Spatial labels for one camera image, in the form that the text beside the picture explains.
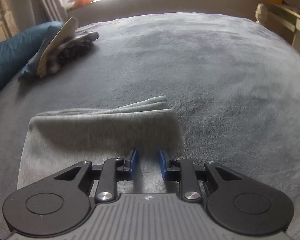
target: gray fleece blanket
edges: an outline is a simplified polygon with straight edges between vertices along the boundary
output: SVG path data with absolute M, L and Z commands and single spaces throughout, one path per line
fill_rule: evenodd
M 100 33 L 94 53 L 44 80 L 14 79 L 0 92 L 0 236 L 8 233 L 1 207 L 17 187 L 32 117 L 166 95 L 186 157 L 214 159 L 285 192 L 295 205 L 288 234 L 300 240 L 297 52 L 252 21 L 223 15 L 138 16 L 84 30 Z
M 138 150 L 133 182 L 120 182 L 121 193 L 162 193 L 172 190 L 159 168 L 159 149 L 181 156 L 181 133 L 176 111 L 165 96 L 117 109 L 66 109 L 32 118 L 22 152 L 18 188 L 82 160 L 102 164 Z M 97 183 L 93 185 L 94 196 Z

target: cream bed frame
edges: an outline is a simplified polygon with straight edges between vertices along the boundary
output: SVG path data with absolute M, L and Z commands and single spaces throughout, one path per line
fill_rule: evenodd
M 0 14 L 0 41 L 5 41 L 19 33 L 19 30 L 14 21 L 12 12 L 8 10 L 8 5 L 5 0 L 0 0 Z

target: curtain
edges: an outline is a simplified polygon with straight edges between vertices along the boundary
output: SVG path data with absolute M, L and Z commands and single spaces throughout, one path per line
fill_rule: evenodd
M 65 23 L 68 14 L 61 0 L 39 0 L 49 21 L 60 21 Z

